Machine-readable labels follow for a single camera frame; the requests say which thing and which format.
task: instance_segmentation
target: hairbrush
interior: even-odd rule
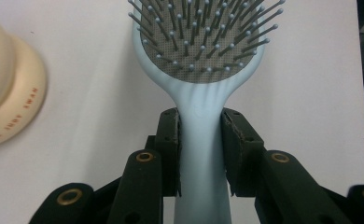
[[[181,119],[181,197],[175,223],[231,223],[220,114],[259,66],[264,24],[283,12],[263,0],[129,0],[133,45],[147,75]]]

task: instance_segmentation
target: metal bristle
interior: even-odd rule
[[[139,14],[129,16],[147,56],[164,73],[199,82],[227,78],[247,66],[264,36],[277,29],[260,28],[283,12],[278,0],[128,0]]]

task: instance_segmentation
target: white surface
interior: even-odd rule
[[[266,148],[293,154],[319,184],[345,194],[364,184],[356,2],[289,0],[283,8],[259,69],[227,107],[245,115]],[[61,185],[98,189],[119,177],[174,106],[136,60],[129,11],[121,0],[0,1],[0,23],[38,51],[49,79],[38,116],[0,145],[0,223],[27,223]],[[171,223],[172,200],[165,207]],[[258,223],[253,200],[231,198],[231,212],[233,223]]]

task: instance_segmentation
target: hairbrush head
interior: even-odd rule
[[[27,44],[0,27],[0,143],[32,120],[45,88],[42,62]]]
[[[264,34],[274,29],[265,31],[263,25],[282,13],[282,9],[267,20],[263,16],[285,1],[277,2],[268,10],[259,5],[262,1],[227,3],[206,0],[194,1],[194,4],[192,1],[162,1],[159,4],[163,10],[153,1],[142,0],[143,5],[138,1],[136,4],[132,0],[129,2],[139,8],[139,13],[130,16],[139,21],[136,25],[140,41],[145,41],[145,53],[153,64],[164,74],[181,81],[211,83],[235,76],[243,70],[245,79],[252,75],[264,51],[262,45],[269,42],[268,39],[263,41]],[[179,66],[158,60],[158,54],[178,62]],[[232,66],[228,72],[222,69],[231,63],[243,63],[245,66]],[[216,69],[207,72],[207,67]]]

